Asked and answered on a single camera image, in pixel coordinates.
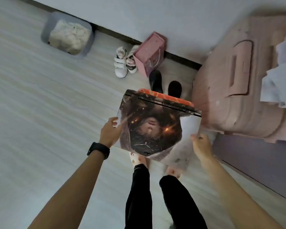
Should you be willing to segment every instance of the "pink suitcase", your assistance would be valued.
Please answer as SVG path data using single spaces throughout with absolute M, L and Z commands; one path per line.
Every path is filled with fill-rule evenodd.
M 277 66 L 275 46 L 285 36 L 286 16 L 249 17 L 228 32 L 193 81 L 192 101 L 202 110 L 202 125 L 269 140 L 279 137 L 275 132 L 283 135 L 286 110 L 259 98 L 262 78 Z

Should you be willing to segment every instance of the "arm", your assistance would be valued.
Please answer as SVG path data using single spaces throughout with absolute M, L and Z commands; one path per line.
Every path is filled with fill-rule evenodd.
M 195 154 L 209 174 L 236 228 L 283 228 L 240 187 L 214 158 L 212 145 L 207 135 L 201 134 L 199 138 L 191 135 L 191 139 Z
M 110 148 L 119 139 L 122 124 L 116 125 L 117 117 L 110 118 L 101 130 L 99 143 Z M 76 229 L 80 225 L 92 194 L 96 179 L 104 161 L 104 155 L 94 150 L 53 195 L 28 229 Z

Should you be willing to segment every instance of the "black watch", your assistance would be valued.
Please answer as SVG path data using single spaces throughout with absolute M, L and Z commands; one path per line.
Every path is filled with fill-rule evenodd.
M 105 156 L 105 159 L 106 160 L 108 157 L 109 157 L 109 154 L 110 154 L 110 148 L 108 148 L 107 146 L 101 144 L 101 143 L 95 143 L 93 142 L 88 153 L 87 153 L 87 156 L 89 156 L 93 150 L 98 150 L 100 151 L 101 153 L 104 154 Z

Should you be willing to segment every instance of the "pink box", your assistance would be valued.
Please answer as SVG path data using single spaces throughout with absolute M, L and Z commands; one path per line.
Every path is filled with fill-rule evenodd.
M 155 70 L 164 60 L 165 38 L 153 32 L 134 52 L 138 70 L 146 75 Z

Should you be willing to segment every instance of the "gray basket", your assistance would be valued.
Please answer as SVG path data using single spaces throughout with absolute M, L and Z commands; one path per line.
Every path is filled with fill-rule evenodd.
M 44 26 L 44 29 L 42 30 L 42 34 L 41 34 L 42 42 L 48 44 L 50 33 L 52 30 L 54 30 L 54 28 L 55 28 L 55 26 L 59 20 L 65 20 L 66 22 L 71 22 L 71 23 L 78 23 L 78 24 L 82 25 L 83 27 L 85 27 L 91 31 L 90 37 L 87 41 L 87 44 L 84 46 L 84 48 L 81 50 L 81 52 L 78 53 L 77 55 L 70 55 L 72 57 L 77 57 L 77 58 L 85 57 L 88 54 L 88 52 L 90 51 L 92 43 L 94 41 L 94 32 L 92 31 L 92 26 L 88 22 L 86 22 L 82 19 L 78 19 L 76 17 L 73 17 L 71 15 L 60 13 L 60 12 L 51 13 L 49 18 L 48 18 L 48 21 L 46 22 L 46 25 Z

